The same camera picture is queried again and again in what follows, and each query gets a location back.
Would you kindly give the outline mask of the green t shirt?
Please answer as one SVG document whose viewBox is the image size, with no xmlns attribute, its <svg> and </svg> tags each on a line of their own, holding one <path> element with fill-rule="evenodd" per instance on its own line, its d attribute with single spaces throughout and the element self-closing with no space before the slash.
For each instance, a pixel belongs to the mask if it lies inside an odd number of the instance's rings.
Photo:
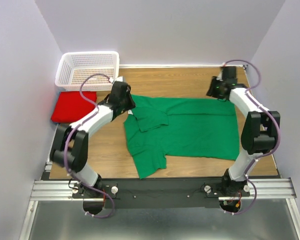
<svg viewBox="0 0 300 240">
<path fill-rule="evenodd" d="M 236 160 L 240 137 L 236 109 L 211 98 L 133 95 L 124 122 L 126 145 L 144 179 L 167 167 L 167 156 Z"/>
</svg>

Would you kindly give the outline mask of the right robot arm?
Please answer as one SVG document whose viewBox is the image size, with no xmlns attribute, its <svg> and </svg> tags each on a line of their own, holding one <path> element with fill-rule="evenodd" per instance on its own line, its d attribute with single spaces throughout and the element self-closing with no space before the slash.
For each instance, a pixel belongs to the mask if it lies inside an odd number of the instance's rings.
<svg viewBox="0 0 300 240">
<path fill-rule="evenodd" d="M 242 150 L 221 178 L 220 191 L 233 196 L 244 189 L 260 158 L 271 155 L 280 144 L 280 114 L 260 104 L 242 83 L 235 66 L 222 66 L 211 79 L 207 96 L 234 104 L 245 117 L 240 142 Z"/>
</svg>

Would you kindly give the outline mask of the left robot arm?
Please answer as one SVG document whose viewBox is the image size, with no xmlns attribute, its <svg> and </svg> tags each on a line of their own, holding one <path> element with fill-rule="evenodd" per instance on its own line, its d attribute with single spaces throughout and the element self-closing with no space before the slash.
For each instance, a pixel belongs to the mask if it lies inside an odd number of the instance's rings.
<svg viewBox="0 0 300 240">
<path fill-rule="evenodd" d="M 88 164 L 89 139 L 101 127 L 135 107 L 131 86 L 115 80 L 110 93 L 101 102 L 94 103 L 90 113 L 70 125 L 57 127 L 49 159 L 80 181 L 83 191 L 91 198 L 102 192 L 102 178 Z"/>
</svg>

